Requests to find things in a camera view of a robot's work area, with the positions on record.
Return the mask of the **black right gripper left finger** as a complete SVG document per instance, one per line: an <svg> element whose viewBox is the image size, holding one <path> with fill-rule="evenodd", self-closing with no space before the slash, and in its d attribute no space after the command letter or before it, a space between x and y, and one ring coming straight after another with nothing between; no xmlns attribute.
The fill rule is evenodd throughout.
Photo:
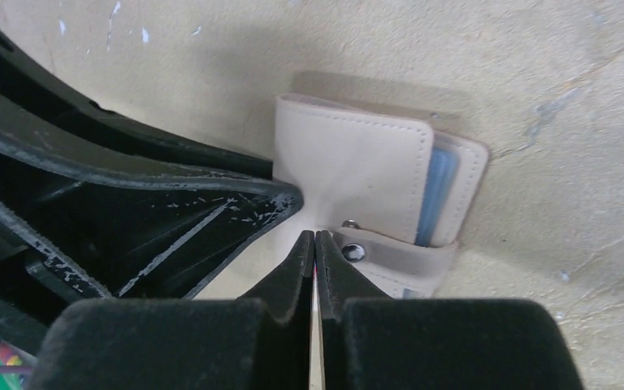
<svg viewBox="0 0 624 390"><path fill-rule="evenodd" d="M46 334L32 389L306 389L314 234L231 300L88 299Z"/></svg>

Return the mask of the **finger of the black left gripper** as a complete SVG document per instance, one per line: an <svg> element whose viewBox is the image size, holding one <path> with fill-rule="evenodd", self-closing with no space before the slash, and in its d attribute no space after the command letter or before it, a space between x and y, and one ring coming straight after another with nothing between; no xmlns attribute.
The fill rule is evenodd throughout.
<svg viewBox="0 0 624 390"><path fill-rule="evenodd" d="M110 150L271 179L273 163L203 144L101 108L0 31L0 94L37 118Z"/></svg>
<svg viewBox="0 0 624 390"><path fill-rule="evenodd" d="M195 297L302 202L290 184L0 118L0 270L17 267L66 301Z"/></svg>

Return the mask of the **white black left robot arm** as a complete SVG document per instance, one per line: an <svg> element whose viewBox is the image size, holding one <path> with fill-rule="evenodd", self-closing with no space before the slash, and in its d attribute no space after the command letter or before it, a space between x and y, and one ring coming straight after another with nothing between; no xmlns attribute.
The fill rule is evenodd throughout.
<svg viewBox="0 0 624 390"><path fill-rule="evenodd" d="M272 164L102 109L0 31L0 366L84 299L191 299L301 209Z"/></svg>

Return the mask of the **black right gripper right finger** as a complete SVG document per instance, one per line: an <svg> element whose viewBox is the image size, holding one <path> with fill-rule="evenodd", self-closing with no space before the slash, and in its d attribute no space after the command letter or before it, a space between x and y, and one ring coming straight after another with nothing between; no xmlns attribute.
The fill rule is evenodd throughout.
<svg viewBox="0 0 624 390"><path fill-rule="evenodd" d="M315 236L327 389L580 389L554 318L524 299L396 299Z"/></svg>

